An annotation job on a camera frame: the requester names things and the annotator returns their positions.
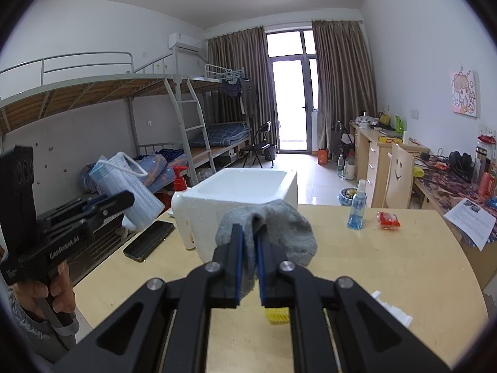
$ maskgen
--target brown curtain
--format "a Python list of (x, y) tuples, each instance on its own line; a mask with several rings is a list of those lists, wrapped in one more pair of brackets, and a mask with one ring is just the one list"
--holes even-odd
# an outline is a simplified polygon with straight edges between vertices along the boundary
[(333, 152), (344, 126), (366, 111), (376, 116), (376, 92), (369, 54), (359, 22), (313, 21), (319, 99), (317, 138), (320, 149)]
[[(267, 141), (277, 144), (275, 105), (264, 28), (252, 28), (209, 39), (209, 62), (216, 66), (245, 69), (245, 76), (254, 81), (258, 92), (254, 133), (263, 123), (271, 121)], [(245, 120), (238, 98), (231, 98), (223, 92), (215, 95), (217, 99), (213, 94), (213, 118), (216, 123)]]

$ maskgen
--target gray sock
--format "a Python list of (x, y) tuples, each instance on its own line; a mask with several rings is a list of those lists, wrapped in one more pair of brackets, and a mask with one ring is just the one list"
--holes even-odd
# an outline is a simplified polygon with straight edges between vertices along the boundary
[(242, 297), (254, 286), (256, 273), (253, 236), (267, 226), (269, 241), (282, 246), (288, 259), (307, 266), (316, 254), (317, 243), (307, 219), (287, 202), (277, 199), (262, 205), (243, 206), (225, 213), (216, 234), (216, 245), (227, 244), (231, 239), (233, 224), (244, 230), (244, 258), (242, 267)]

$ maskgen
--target bed railing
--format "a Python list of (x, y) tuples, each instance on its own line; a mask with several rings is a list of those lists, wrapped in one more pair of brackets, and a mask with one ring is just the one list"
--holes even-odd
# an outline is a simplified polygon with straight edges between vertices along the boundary
[(156, 151), (159, 151), (161, 149), (182, 150), (183, 143), (182, 142), (151, 143), (151, 144), (139, 145), (138, 148), (140, 149), (140, 155), (149, 155), (149, 154), (154, 154)]
[[(130, 57), (129, 62), (99, 62), (99, 63), (86, 63), (86, 64), (75, 64), (74, 66), (64, 66), (64, 67), (57, 67), (57, 68), (51, 68), (49, 70), (45, 70), (45, 63), (49, 60), (52, 60), (54, 58), (68, 58), (72, 56), (85, 56), (87, 54), (127, 54)], [(44, 75), (47, 73), (52, 73), (54, 71), (61, 71), (61, 70), (68, 70), (70, 68), (78, 68), (78, 67), (90, 67), (90, 66), (109, 66), (109, 65), (115, 65), (115, 64), (121, 64), (121, 65), (126, 65), (126, 66), (131, 66), (131, 73), (134, 73), (134, 64), (133, 64), (133, 55), (130, 52), (83, 52), (83, 53), (69, 53), (69, 54), (58, 54), (56, 56), (48, 56), (45, 58), (39, 58), (36, 60), (31, 60), (29, 62), (24, 62), (21, 64), (18, 64), (16, 66), (12, 66), (9, 68), (6, 68), (2, 71), (0, 71), (0, 74), (3, 74), (7, 71), (14, 70), (15, 68), (23, 67), (28, 64), (33, 64), (33, 63), (41, 63), (41, 85), (43, 84), (43, 78)]]
[(205, 65), (205, 76), (207, 78), (214, 78), (218, 80), (226, 80), (235, 82), (239, 78), (245, 77), (245, 69), (232, 70), (230, 68), (215, 66), (213, 64)]
[(155, 74), (156, 72), (155, 72), (154, 64), (160, 62), (162, 64), (162, 67), (160, 67), (162, 69), (162, 71), (157, 72), (157, 74), (166, 74), (166, 63), (165, 63), (164, 59), (168, 58), (169, 56), (172, 56), (172, 53), (168, 53), (168, 54), (165, 54), (164, 56), (161, 56), (159, 58), (155, 58), (153, 61), (148, 62), (147, 64), (144, 64), (141, 67), (138, 67), (135, 71), (133, 71), (133, 73), (138, 73), (139, 71), (141, 71), (143, 74), (145, 74), (145, 69), (148, 66), (152, 66), (152, 74)]

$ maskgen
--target window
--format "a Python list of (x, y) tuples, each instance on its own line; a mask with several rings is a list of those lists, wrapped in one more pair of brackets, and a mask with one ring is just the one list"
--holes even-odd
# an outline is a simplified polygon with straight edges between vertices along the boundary
[(269, 57), (302, 54), (302, 41), (300, 32), (281, 32), (267, 36), (267, 50)]
[(312, 103), (313, 103), (312, 107), (314, 109), (317, 109), (317, 98), (319, 96), (319, 78), (317, 78), (317, 60), (315, 58), (309, 59), (309, 65), (311, 66)]
[(306, 42), (306, 53), (316, 54), (316, 45), (314, 44), (314, 33), (312, 31), (304, 31), (304, 40)]

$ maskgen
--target door frame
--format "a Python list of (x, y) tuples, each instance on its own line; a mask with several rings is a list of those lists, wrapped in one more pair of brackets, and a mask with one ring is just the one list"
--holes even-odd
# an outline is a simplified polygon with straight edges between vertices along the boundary
[[(317, 55), (315, 53), (307, 53), (306, 50), (306, 41), (304, 38), (304, 31), (311, 31), (310, 28), (301, 28), (301, 29), (291, 29), (287, 31), (276, 31), (276, 32), (266, 32), (266, 35), (273, 34), (284, 34), (289, 32), (299, 32), (300, 33), (300, 41), (302, 43), (302, 54), (289, 54), (286, 56), (275, 56), (270, 57), (269, 61), (271, 63), (270, 66), (270, 75), (271, 75), (271, 83), (273, 89), (273, 97), (274, 97), (274, 106), (276, 113), (278, 113), (278, 106), (276, 103), (276, 87), (274, 85), (274, 72), (273, 72), (273, 63), (274, 62), (286, 62), (286, 61), (297, 61), (300, 60), (302, 64), (302, 77), (304, 82), (304, 101), (305, 101), (305, 112), (306, 112), (306, 130), (307, 130), (307, 149), (306, 150), (281, 150), (278, 147), (279, 153), (289, 153), (289, 154), (311, 154), (312, 153), (312, 111), (314, 110), (314, 101), (312, 99), (312, 80), (311, 80), (311, 65), (309, 59), (315, 58), (317, 59)], [(279, 128), (276, 128), (276, 133), (278, 134), (278, 146), (280, 145), (279, 139)]]

